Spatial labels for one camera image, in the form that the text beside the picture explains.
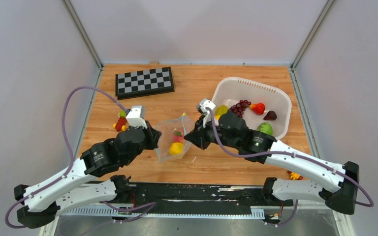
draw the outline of red grapes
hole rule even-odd
[[[252,103],[249,102],[248,100],[240,100],[237,104],[231,106],[229,110],[238,115],[239,118],[243,118],[244,111],[246,110],[249,105]]]

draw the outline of checkerboard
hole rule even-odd
[[[118,100],[175,91],[170,67],[118,74],[115,80]]]

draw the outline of white wall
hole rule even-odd
[[[297,71],[323,157],[358,163],[375,201],[356,207],[356,235],[378,235],[378,1],[337,1]]]
[[[325,0],[72,0],[104,63],[292,63]]]
[[[0,0],[0,236],[36,236],[4,223],[13,188],[32,185],[67,165],[61,114],[68,93],[94,85],[97,68],[59,0]],[[68,109],[76,144],[91,92]],[[19,224],[16,213],[11,222]]]

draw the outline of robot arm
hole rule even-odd
[[[213,111],[215,105],[204,99],[197,108],[202,115],[195,123],[194,129],[185,135],[185,139],[200,149],[206,149],[210,143],[218,143],[211,123],[213,116],[206,109],[209,108]],[[239,155],[273,152],[272,154],[245,158],[246,160],[279,166],[311,179],[308,181],[292,181],[267,178],[262,193],[272,195],[279,200],[303,199],[325,202],[328,207],[335,211],[354,214],[357,187],[315,162],[323,163],[358,182],[359,167],[357,164],[352,162],[347,162],[344,165],[331,163],[295,150],[282,141],[276,140],[273,136],[249,129],[242,118],[231,112],[222,115],[216,123],[218,124],[216,130],[222,144],[237,149]],[[297,154],[312,161],[297,158],[295,157]]]
[[[96,187],[77,187],[129,165],[145,149],[153,150],[158,147],[161,133],[144,120],[144,113],[143,107],[133,106],[126,116],[130,124],[129,128],[120,132],[116,138],[94,144],[89,150],[83,152],[73,162],[68,175],[62,176],[66,171],[64,169],[37,185],[15,187],[15,199],[20,200],[25,196],[30,196],[22,202],[24,207],[17,211],[18,221],[29,228],[38,228],[72,208],[119,197],[124,189],[127,190],[128,180],[125,181],[124,176],[112,177]],[[60,176],[62,176],[60,181],[31,196],[31,192]]]

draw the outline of clear plastic bag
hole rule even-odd
[[[191,145],[186,140],[184,140],[183,151],[180,154],[170,155],[169,150],[173,144],[173,135],[176,131],[183,131],[183,134],[186,135],[193,127],[194,122],[186,115],[186,112],[177,119],[165,120],[155,126],[155,129],[161,132],[158,148],[156,148],[159,163],[167,160],[181,159],[185,155]]]

